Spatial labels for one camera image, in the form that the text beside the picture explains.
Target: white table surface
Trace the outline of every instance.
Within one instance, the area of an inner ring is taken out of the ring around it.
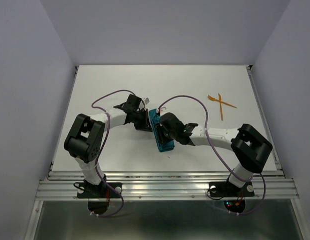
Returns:
[[[221,65],[81,65],[79,67],[70,103],[54,158],[53,171],[79,171],[77,162],[64,150],[64,140],[80,113],[100,113],[91,103],[110,92],[128,89],[137,96],[150,99],[149,109],[158,107],[175,95],[190,95],[201,100],[209,112],[209,128],[238,128],[247,123],[266,136],[261,115],[245,66]],[[221,121],[218,102],[208,95],[237,106],[223,105]],[[100,101],[110,109],[127,100],[121,92]],[[166,104],[184,124],[204,124],[202,107],[188,98],[177,98]],[[218,148],[231,168],[238,159],[232,151]],[[175,148],[159,152],[152,132],[136,131],[133,124],[113,128],[99,160],[103,171],[226,171],[209,146],[188,146],[175,142]],[[275,171],[271,154],[264,168]]]

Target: white wall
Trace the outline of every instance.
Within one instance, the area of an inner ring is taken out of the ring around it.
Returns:
[[[41,0],[78,64],[253,64],[289,0]]]
[[[0,240],[24,237],[73,76],[41,3],[0,0]]]
[[[253,75],[285,173],[310,223],[310,0],[292,0]]]

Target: glass panel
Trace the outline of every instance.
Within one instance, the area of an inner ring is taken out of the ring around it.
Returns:
[[[247,201],[246,210],[258,200]],[[111,208],[119,202],[111,203]],[[118,215],[96,218],[84,201],[43,205],[36,240],[301,240],[289,199],[266,200],[247,216],[217,208],[222,201],[127,202]]]

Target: black mount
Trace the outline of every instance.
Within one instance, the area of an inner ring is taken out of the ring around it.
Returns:
[[[136,130],[152,132],[148,118],[148,109],[140,109],[141,102],[142,99],[140,97],[130,94],[126,102],[114,106],[114,108],[123,110],[127,114],[125,124],[134,123]]]
[[[210,196],[212,198],[235,198],[240,193],[244,193],[245,197],[254,197],[254,191],[248,191],[247,186],[252,186],[251,182],[246,182],[242,188],[238,188],[231,183],[224,181],[213,181],[209,183]]]
[[[107,194],[107,186],[101,181],[99,185],[94,185],[86,180],[84,182],[76,182],[80,189],[84,189],[82,193],[77,192],[78,199],[105,199]],[[120,182],[108,182],[113,188],[120,187],[122,188],[122,183]],[[113,191],[109,191],[109,198],[119,199],[120,196]]]

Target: blue object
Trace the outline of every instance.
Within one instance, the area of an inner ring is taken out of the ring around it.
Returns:
[[[152,127],[152,129],[154,131],[154,135],[155,135],[155,139],[156,139],[156,144],[157,144],[159,152],[162,153],[162,152],[167,152],[167,151],[173,150],[174,147],[175,147],[175,144],[174,144],[173,140],[171,140],[170,142],[165,143],[165,144],[160,144],[158,142],[158,136],[157,136],[155,125],[159,123],[160,116],[158,114],[156,114],[156,109],[153,109],[153,110],[149,111],[149,119],[150,119],[151,127]]]

